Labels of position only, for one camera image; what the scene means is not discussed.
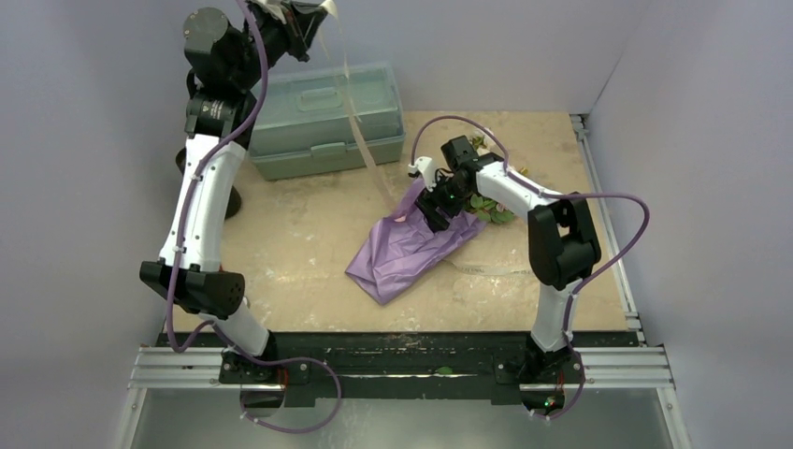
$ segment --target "purple plastic bag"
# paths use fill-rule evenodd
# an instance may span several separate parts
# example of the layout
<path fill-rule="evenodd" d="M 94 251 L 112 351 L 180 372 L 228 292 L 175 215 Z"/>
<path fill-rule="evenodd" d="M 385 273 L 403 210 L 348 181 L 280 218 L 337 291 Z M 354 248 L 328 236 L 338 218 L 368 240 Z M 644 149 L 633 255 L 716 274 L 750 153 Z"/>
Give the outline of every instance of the purple plastic bag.
<path fill-rule="evenodd" d="M 413 182 L 396 211 L 380 219 L 345 271 L 381 305 L 397 297 L 463 243 L 476 237 L 486 222 L 462 212 L 449 228 L 433 233 L 413 204 L 424 181 Z"/>

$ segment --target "gray wall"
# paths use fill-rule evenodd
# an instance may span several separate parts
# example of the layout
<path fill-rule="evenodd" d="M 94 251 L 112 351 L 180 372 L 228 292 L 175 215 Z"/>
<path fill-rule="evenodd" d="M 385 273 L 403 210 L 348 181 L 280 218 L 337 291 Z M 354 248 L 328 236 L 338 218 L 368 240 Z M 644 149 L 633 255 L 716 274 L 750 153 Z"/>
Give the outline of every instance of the gray wall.
<path fill-rule="evenodd" d="M 655 1 L 590 118 L 606 190 L 653 219 L 627 273 L 703 448 L 793 437 L 793 3 Z M 625 243 L 638 225 L 614 205 Z"/>
<path fill-rule="evenodd" d="M 390 61 L 403 106 L 588 112 L 650 0 L 337 0 L 351 64 Z M 241 22 L 231 0 L 175 0 L 174 33 L 198 6 Z M 323 27 L 341 59 L 337 26 Z M 275 73 L 329 66 L 279 63 Z"/>
<path fill-rule="evenodd" d="M 106 448 L 163 301 L 137 280 L 179 189 L 181 43 L 159 0 L 0 16 L 0 441 Z"/>

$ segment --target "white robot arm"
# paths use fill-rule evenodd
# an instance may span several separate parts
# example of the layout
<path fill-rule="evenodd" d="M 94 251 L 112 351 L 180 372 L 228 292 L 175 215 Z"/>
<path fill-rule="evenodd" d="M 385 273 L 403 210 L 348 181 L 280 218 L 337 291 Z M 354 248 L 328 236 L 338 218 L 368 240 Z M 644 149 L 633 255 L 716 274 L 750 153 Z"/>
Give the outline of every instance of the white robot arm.
<path fill-rule="evenodd" d="M 141 263 L 139 277 L 169 303 L 212 322 L 240 350 L 260 356 L 274 353 L 275 341 L 248 310 L 242 275 L 221 270 L 223 218 L 251 137 L 251 128 L 243 126 L 252 123 L 257 104 L 251 88 L 286 53 L 308 61 L 328 11 L 292 0 L 240 5 L 247 9 L 241 30 L 214 7 L 202 7 L 184 22 L 191 65 L 184 178 L 159 259 Z M 219 148 L 221 142 L 228 143 Z"/>
<path fill-rule="evenodd" d="M 541 281 L 537 318 L 531 338 L 543 353 L 564 349 L 565 329 L 570 329 L 577 297 L 572 290 L 591 274 L 600 259 L 597 235 L 585 201 L 557 201 L 546 196 L 556 194 L 515 172 L 508 176 L 500 157 L 479 155 L 465 137 L 454 138 L 441 147 L 452 170 L 446 176 L 432 158 L 419 157 L 409 166 L 409 173 L 421 176 L 425 191 L 416 200 L 433 231 L 448 226 L 446 217 L 459 213 L 470 195 L 492 198 L 527 221 L 529 227 L 529 261 Z M 529 190 L 523 184 L 534 187 Z M 570 231 L 561 236 L 558 228 Z M 572 340 L 569 330 L 568 340 Z"/>

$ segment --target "metal frame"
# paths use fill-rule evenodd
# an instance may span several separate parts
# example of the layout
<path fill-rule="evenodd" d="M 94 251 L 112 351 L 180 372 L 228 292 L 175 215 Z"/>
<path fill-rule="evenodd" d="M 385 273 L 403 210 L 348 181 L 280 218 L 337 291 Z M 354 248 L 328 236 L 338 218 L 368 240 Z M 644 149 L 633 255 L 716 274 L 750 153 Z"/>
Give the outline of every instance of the metal frame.
<path fill-rule="evenodd" d="M 192 348 L 182 354 L 170 348 L 141 348 L 129 382 L 130 390 L 165 389 L 257 389 L 280 391 L 278 384 L 220 384 L 223 348 Z M 663 348 L 579 348 L 584 362 L 586 387 L 597 388 L 668 388 L 671 372 Z M 567 385 L 575 388 L 576 384 Z M 521 390 L 543 388 L 524 384 Z"/>
<path fill-rule="evenodd" d="M 578 139 L 579 149 L 592 189 L 599 192 L 600 181 L 595 170 L 586 129 L 578 115 L 570 120 Z M 619 247 L 614 234 L 608 206 L 604 200 L 598 201 L 598 210 L 606 232 L 606 250 L 614 256 Z M 619 291 L 620 301 L 625 311 L 627 328 L 636 332 L 642 347 L 638 348 L 579 348 L 584 362 L 587 382 L 584 388 L 654 388 L 661 404 L 663 419 L 674 449 L 690 449 L 691 441 L 685 430 L 680 407 L 674 390 L 669 360 L 663 348 L 647 347 L 642 332 L 642 322 L 636 310 L 633 294 L 627 282 L 625 266 L 619 261 L 614 266 L 614 279 Z M 138 351 L 135 365 L 128 385 L 128 393 L 122 413 L 122 421 L 114 447 L 132 447 L 137 431 L 140 413 L 148 390 L 153 389 L 241 389 L 241 384 L 220 384 L 217 376 L 221 369 L 221 348 L 192 348 L 183 354 L 176 354 L 170 348 L 143 347 Z M 566 388 L 576 388 L 576 384 L 566 384 Z M 547 390 L 554 385 L 523 384 L 522 391 Z M 277 384 L 244 385 L 246 390 L 276 390 Z"/>
<path fill-rule="evenodd" d="M 588 130 L 584 127 L 584 121 L 580 115 L 570 115 L 570 121 L 572 122 L 572 129 L 575 131 L 576 139 L 578 140 L 578 148 L 584 159 L 584 166 L 586 167 L 586 174 L 589 177 L 589 184 L 592 187 L 592 191 L 602 192 L 598 172 L 595 170 L 595 161 L 592 159 L 592 152 L 589 151 L 589 142 L 586 140 L 586 133 Z M 603 227 L 606 231 L 606 249 L 608 255 L 609 257 L 614 257 L 619 251 L 619 244 L 616 234 L 614 233 L 611 215 L 609 214 L 609 208 L 605 199 L 598 200 L 598 210 L 600 212 L 600 219 L 603 222 Z M 619 290 L 623 310 L 626 314 L 637 313 L 636 303 L 633 302 L 633 293 L 630 291 L 630 286 L 627 283 L 625 265 L 623 265 L 622 260 L 614 264 L 613 273 L 614 280 L 617 283 L 617 289 Z"/>

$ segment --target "beige table surface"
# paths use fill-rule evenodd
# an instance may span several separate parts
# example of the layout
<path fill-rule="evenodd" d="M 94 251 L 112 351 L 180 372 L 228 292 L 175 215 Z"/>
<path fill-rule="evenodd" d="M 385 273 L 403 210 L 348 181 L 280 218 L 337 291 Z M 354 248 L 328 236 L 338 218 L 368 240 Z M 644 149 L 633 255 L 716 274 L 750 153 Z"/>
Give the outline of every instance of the beige table surface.
<path fill-rule="evenodd" d="M 411 182 L 407 164 L 415 133 L 439 114 L 405 113 L 402 161 L 379 167 L 396 197 Z M 560 192 L 591 190 L 567 114 L 460 114 L 489 127 L 510 150 L 512 165 L 529 169 L 529 178 Z M 471 132 L 465 123 L 435 123 L 424 132 L 419 155 L 442 162 L 440 145 Z M 243 204 L 223 229 L 223 267 L 245 276 L 251 310 L 271 329 L 529 330 L 534 323 L 539 282 L 530 274 L 471 275 L 442 262 L 386 306 L 353 283 L 344 269 L 372 225 L 389 213 L 365 169 L 273 182 L 264 181 L 246 161 L 235 185 Z M 605 248 L 599 217 L 596 221 Z M 489 224 L 449 259 L 459 265 L 528 268 L 526 239 L 522 220 Z M 197 324 L 195 317 L 177 308 L 177 330 L 192 330 Z M 612 273 L 583 290 L 573 328 L 626 328 Z"/>

